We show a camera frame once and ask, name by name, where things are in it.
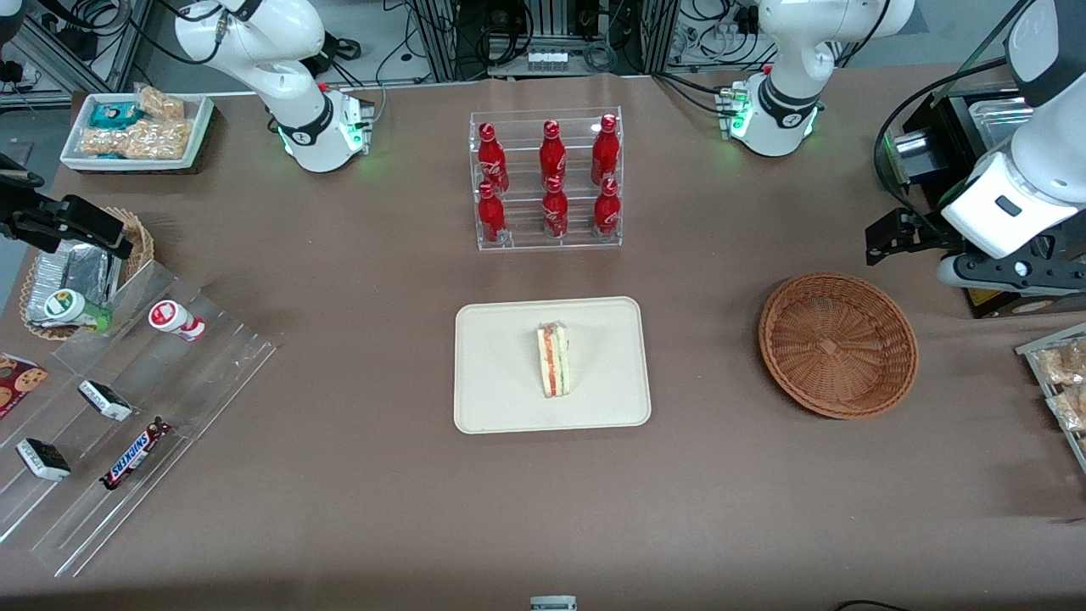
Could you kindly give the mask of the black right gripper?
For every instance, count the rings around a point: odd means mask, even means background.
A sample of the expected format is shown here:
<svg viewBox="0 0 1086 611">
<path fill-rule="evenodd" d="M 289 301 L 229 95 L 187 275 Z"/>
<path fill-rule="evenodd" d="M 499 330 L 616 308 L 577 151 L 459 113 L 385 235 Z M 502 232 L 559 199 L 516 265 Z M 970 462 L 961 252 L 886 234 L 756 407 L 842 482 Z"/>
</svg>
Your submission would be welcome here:
<svg viewBox="0 0 1086 611">
<path fill-rule="evenodd" d="M 61 220 L 70 232 L 56 236 L 54 213 L 38 206 L 3 206 L 1 233 L 4 238 L 23 241 L 35 249 L 58 249 L 59 241 L 89 244 L 101 249 L 119 260 L 132 256 L 132 241 L 125 232 L 124 222 L 98 208 L 83 198 L 62 198 Z"/>
</svg>

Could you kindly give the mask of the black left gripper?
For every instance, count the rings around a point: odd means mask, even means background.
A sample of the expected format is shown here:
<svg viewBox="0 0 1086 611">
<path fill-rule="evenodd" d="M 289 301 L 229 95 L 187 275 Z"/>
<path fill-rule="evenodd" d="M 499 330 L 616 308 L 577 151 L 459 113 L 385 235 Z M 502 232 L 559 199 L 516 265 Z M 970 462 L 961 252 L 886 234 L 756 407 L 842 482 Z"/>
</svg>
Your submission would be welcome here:
<svg viewBox="0 0 1086 611">
<path fill-rule="evenodd" d="M 913 232 L 901 243 L 900 237 L 907 236 L 907 225 Z M 927 249 L 961 252 L 964 243 L 961 233 L 936 212 L 907 214 L 906 209 L 893 209 L 866 228 L 866 265 L 877 266 L 904 249 L 907 252 Z"/>
</svg>

